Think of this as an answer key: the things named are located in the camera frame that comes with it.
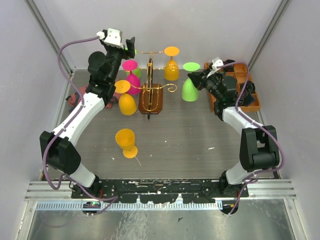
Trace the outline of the orange wine glass front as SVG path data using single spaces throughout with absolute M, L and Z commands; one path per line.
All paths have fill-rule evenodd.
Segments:
M 122 154 L 127 159 L 135 158 L 138 154 L 135 133 L 128 128 L 119 130 L 115 135 L 117 145 L 122 149 Z

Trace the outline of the pink plastic wine glass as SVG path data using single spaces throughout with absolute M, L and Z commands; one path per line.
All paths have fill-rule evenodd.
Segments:
M 122 64 L 123 70 L 128 72 L 129 75 L 126 80 L 130 83 L 130 89 L 127 91 L 128 94 L 135 96 L 140 93 L 141 82 L 140 79 L 133 73 L 135 69 L 138 68 L 138 63 L 135 60 L 126 60 Z

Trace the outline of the green wine glass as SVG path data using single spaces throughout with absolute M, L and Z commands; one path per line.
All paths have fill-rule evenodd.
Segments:
M 137 76 L 138 78 L 141 77 L 141 69 L 140 69 L 139 65 L 132 71 L 132 73 L 133 73 L 135 76 Z
M 200 69 L 200 65 L 196 62 L 187 62 L 182 67 L 187 72 L 195 72 Z M 195 102 L 198 97 L 199 91 L 188 77 L 182 85 L 181 98 L 186 102 Z

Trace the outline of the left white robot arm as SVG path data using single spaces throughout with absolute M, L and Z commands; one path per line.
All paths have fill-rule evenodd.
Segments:
M 125 46 L 102 36 L 83 41 L 94 40 L 100 41 L 106 52 L 95 51 L 89 56 L 89 83 L 85 93 L 79 94 L 80 103 L 75 105 L 63 123 L 51 132 L 44 131 L 39 140 L 43 173 L 50 187 L 58 190 L 61 184 L 52 183 L 48 167 L 60 171 L 62 178 L 66 177 L 77 184 L 88 198 L 99 200 L 102 189 L 100 179 L 82 164 L 76 144 L 92 119 L 111 101 L 122 60 L 133 59 L 136 51 L 134 37 L 127 39 Z

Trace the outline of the orange wine glass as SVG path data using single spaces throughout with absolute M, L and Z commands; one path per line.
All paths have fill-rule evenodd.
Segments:
M 180 76 L 179 66 L 174 60 L 174 57 L 179 53 L 180 50 L 176 46 L 169 46 L 164 50 L 164 54 L 170 57 L 169 61 L 164 67 L 164 78 L 168 81 L 176 81 Z
M 115 135 L 117 145 L 122 149 L 122 154 L 127 159 L 135 158 L 138 154 L 135 133 L 128 128 L 119 130 Z

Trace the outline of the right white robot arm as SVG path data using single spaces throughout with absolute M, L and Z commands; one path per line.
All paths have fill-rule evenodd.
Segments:
M 187 76 L 198 91 L 205 89 L 215 97 L 214 114 L 240 134 L 239 161 L 221 174 L 218 183 L 220 193 L 231 197 L 255 172 L 272 170 L 280 163 L 277 131 L 272 125 L 257 123 L 236 106 L 239 94 L 234 77 L 210 74 L 207 69 Z

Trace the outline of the yellow plastic wine glass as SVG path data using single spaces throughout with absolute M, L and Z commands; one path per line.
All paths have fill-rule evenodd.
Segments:
M 115 92 L 120 94 L 118 99 L 120 112 L 125 116 L 133 115 L 137 110 L 135 99 L 127 92 L 131 84 L 127 80 L 118 80 L 115 84 Z

